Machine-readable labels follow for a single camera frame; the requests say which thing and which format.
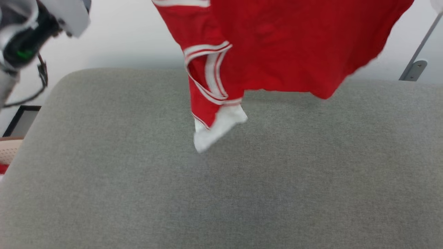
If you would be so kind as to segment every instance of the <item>black cable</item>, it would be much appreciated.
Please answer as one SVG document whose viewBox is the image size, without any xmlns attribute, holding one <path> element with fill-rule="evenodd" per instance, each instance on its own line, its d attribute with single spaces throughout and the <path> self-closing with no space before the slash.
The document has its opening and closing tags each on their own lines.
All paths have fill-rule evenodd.
<svg viewBox="0 0 443 249">
<path fill-rule="evenodd" d="M 31 97 L 29 97 L 25 100 L 19 101 L 19 102 L 6 104 L 3 106 L 3 108 L 13 107 L 13 106 L 17 106 L 17 105 L 23 105 L 29 101 L 32 101 L 32 100 L 36 99 L 38 96 L 40 96 L 45 91 L 45 89 L 48 87 L 48 70 L 46 67 L 46 62 L 43 61 L 43 58 L 40 54 L 38 54 L 38 58 L 39 58 L 40 64 L 37 66 L 37 69 L 39 70 L 39 76 L 40 76 L 40 79 L 42 80 L 42 88 L 36 94 L 32 95 Z"/>
</svg>

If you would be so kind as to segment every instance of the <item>red jersey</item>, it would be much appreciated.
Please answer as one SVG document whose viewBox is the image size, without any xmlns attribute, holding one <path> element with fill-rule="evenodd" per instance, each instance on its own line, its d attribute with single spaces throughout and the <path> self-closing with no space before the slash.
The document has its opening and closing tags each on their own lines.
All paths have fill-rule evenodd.
<svg viewBox="0 0 443 249">
<path fill-rule="evenodd" d="M 375 58 L 413 0 L 152 0 L 189 73 L 191 109 L 211 129 L 245 90 L 327 99 Z"/>
</svg>

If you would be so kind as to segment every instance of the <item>green light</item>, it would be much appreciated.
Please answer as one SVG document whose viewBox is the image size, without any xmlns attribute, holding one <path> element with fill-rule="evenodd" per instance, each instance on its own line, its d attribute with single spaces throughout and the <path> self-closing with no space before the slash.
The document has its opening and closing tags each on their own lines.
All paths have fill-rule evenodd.
<svg viewBox="0 0 443 249">
<path fill-rule="evenodd" d="M 26 50 L 24 52 L 17 51 L 17 55 L 23 59 L 30 59 L 34 55 L 34 53 L 31 50 Z"/>
</svg>

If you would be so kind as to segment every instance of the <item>gray fabric surface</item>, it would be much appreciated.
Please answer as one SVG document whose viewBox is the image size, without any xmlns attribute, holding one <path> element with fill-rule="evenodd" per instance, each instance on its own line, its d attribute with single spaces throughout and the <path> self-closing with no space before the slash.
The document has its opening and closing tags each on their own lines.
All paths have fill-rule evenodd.
<svg viewBox="0 0 443 249">
<path fill-rule="evenodd" d="M 0 248 L 443 248 L 443 85 L 250 92 L 202 155 L 187 89 L 181 70 L 64 78 L 0 183 Z"/>
</svg>

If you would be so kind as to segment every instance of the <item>white stripe trim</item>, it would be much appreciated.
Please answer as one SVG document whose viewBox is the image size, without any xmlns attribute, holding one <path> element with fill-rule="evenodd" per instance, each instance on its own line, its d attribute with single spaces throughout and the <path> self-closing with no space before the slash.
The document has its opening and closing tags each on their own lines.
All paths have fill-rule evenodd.
<svg viewBox="0 0 443 249">
<path fill-rule="evenodd" d="M 225 105 L 238 105 L 238 104 L 241 104 L 242 101 L 243 101 L 243 98 L 236 98 L 236 99 L 226 100 L 224 104 Z"/>
<path fill-rule="evenodd" d="M 192 113 L 192 116 L 194 116 L 194 119 L 196 119 L 198 122 L 200 122 L 203 126 L 205 126 L 206 129 L 209 129 L 209 126 L 201 119 L 199 118 L 197 115 L 195 115 L 194 113 Z"/>
<path fill-rule="evenodd" d="M 152 0 L 152 2 L 160 7 L 196 6 L 207 8 L 211 6 L 211 2 L 209 0 Z"/>
<path fill-rule="evenodd" d="M 189 77 L 194 81 L 195 85 L 197 86 L 198 90 L 202 93 L 202 95 L 207 100 L 211 101 L 212 103 L 214 103 L 216 105 L 223 105 L 225 103 L 225 99 L 228 98 L 228 95 L 226 94 L 226 95 L 224 95 L 224 96 L 222 95 L 222 97 L 220 97 L 220 95 L 219 96 L 214 95 L 212 92 L 210 92 L 207 89 L 205 89 L 189 73 L 188 65 L 189 65 L 189 62 L 191 60 L 193 60 L 194 58 L 196 58 L 196 57 L 203 56 L 203 55 L 206 55 L 206 54 L 217 54 L 218 55 L 220 52 L 227 51 L 230 48 L 232 48 L 232 44 L 230 44 L 228 41 L 225 41 L 222 44 L 216 45 L 216 46 L 208 45 L 208 44 L 192 46 L 192 47 L 189 47 L 189 48 L 185 49 L 184 52 L 183 52 L 184 55 L 187 56 L 187 58 L 185 58 L 185 67 L 186 67 L 186 70 L 188 72 Z"/>
<path fill-rule="evenodd" d="M 226 99 L 227 96 L 222 95 L 220 89 L 218 88 L 217 80 L 216 80 L 216 64 L 220 66 L 218 63 L 218 58 L 220 53 L 209 54 L 206 59 L 205 65 L 205 78 L 206 83 L 208 84 L 209 90 L 213 95 L 215 95 L 218 99 Z"/>
<path fill-rule="evenodd" d="M 215 67 L 215 77 L 216 77 L 215 80 L 216 80 L 217 86 L 218 86 L 222 96 L 226 96 L 226 97 L 228 97 L 228 94 L 226 93 L 225 88 L 223 87 L 223 84 L 221 82 L 222 79 L 220 78 L 220 66 L 222 65 L 223 59 L 225 58 L 225 55 L 227 52 L 228 51 L 225 50 L 220 54 L 220 56 L 218 57 L 218 60 L 217 60 L 216 67 Z"/>
<path fill-rule="evenodd" d="M 220 45 L 202 44 L 202 45 L 190 46 L 190 47 L 186 48 L 185 50 L 183 50 L 183 54 L 185 55 L 185 58 L 187 58 L 195 52 L 202 51 L 202 50 L 213 50 L 213 51 L 220 50 L 220 49 L 228 46 L 229 44 L 230 43 L 228 41 L 224 41 Z"/>
</svg>

